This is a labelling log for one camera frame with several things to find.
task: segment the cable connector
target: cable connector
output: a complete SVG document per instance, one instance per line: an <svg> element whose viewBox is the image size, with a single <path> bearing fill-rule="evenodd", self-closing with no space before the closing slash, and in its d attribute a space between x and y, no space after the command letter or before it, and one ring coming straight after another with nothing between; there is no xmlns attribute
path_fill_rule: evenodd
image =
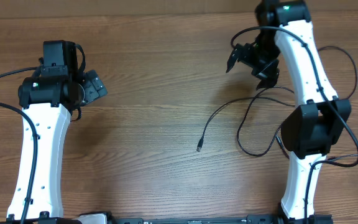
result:
<svg viewBox="0 0 358 224"><path fill-rule="evenodd" d="M197 152L200 152L201 151L201 148L203 147L203 144L204 144L204 136L200 138L200 140L198 141L198 144L197 144Z"/></svg>

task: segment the wooden tabletop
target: wooden tabletop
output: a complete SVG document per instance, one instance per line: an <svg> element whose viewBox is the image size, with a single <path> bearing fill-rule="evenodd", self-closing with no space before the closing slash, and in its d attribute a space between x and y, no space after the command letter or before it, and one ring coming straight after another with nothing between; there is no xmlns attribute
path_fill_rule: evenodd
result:
<svg viewBox="0 0 358 224"><path fill-rule="evenodd" d="M358 11L312 14L318 47L347 49L358 66ZM255 26L252 13L185 16L72 17L0 20L0 73L38 64L45 40L82 45L86 69L95 69L109 94L83 108L71 123L63 153L65 217L110 210L116 217L242 217L275 213L285 191L288 160L274 144L260 158L236 144L237 127L249 102L234 103L197 142L210 114L221 104L253 96L258 79L238 64L225 74L229 41ZM239 40L253 41L257 32ZM326 73L345 97L354 71L341 52L321 52ZM280 59L278 85L292 88ZM18 107L17 88L30 72L0 79L0 101ZM266 96L293 103L293 95ZM358 88L351 98L349 126L358 137ZM291 113L257 100L241 132L243 145L262 152ZM0 221L16 186L22 146L22 118L0 108ZM356 153L343 132L330 156ZM358 223L358 166L324 165L315 197L316 213L336 223Z"/></svg>

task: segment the wood surface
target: wood surface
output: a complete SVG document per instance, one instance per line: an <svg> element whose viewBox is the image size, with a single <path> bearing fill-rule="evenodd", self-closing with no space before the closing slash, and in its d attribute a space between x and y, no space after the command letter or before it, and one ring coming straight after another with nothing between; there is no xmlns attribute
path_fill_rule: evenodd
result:
<svg viewBox="0 0 358 224"><path fill-rule="evenodd" d="M0 0L0 19L253 12L261 0ZM355 0L306 0L314 11L358 10Z"/></svg>
<svg viewBox="0 0 358 224"><path fill-rule="evenodd" d="M313 13L318 47L347 49L358 66L358 11ZM237 64L227 75L229 41L254 26L253 13L186 16L71 17L0 20L0 73L38 64L45 40L82 45L86 69L96 69L109 94L83 108L68 128L63 153L66 217L111 210L116 217L238 217L274 213L285 191L288 161L276 144L264 157L244 154L235 133L248 102L217 115L204 146L197 142L221 104L253 96L258 80ZM250 42L257 32L239 40ZM349 59L326 51L328 77L345 97L354 84ZM292 88L280 57L278 85ZM0 79L0 101L18 107L17 88L30 72ZM283 90L266 93L286 102ZM358 137L358 88L348 121ZM262 152L292 108L258 100L241 132L248 150ZM22 118L0 108L0 221L16 186ZM330 155L355 153L343 132ZM358 223L358 166L324 166L315 209L336 223Z"/></svg>

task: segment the wooden table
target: wooden table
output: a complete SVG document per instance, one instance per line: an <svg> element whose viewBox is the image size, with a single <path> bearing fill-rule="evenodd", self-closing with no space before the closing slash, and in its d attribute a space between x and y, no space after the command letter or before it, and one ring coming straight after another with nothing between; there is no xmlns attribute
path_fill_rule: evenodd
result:
<svg viewBox="0 0 358 224"><path fill-rule="evenodd" d="M317 46L344 47L358 66L358 11L312 16ZM95 210L144 218L276 211L288 161L277 145L260 158L239 149L235 133L248 102L215 117L202 151L196 152L203 126L218 106L255 94L259 81L250 68L239 64L224 73L231 37L255 25L252 13L0 20L0 73L36 66L43 41L64 39L82 45L86 69L96 69L109 91L83 108L83 119L68 129L62 170L66 217ZM256 35L240 40L249 42ZM354 84L349 59L332 50L321 58L331 83L345 97ZM278 85L292 88L280 60ZM18 106L17 88L29 75L0 79L0 101ZM266 95L293 102L283 90ZM358 137L358 89L351 103L348 123ZM257 101L241 132L243 145L264 151L292 109ZM21 145L22 118L0 108L0 221L16 186ZM355 151L344 132L330 155ZM358 223L358 166L324 166L315 209L333 214L336 223Z"/></svg>

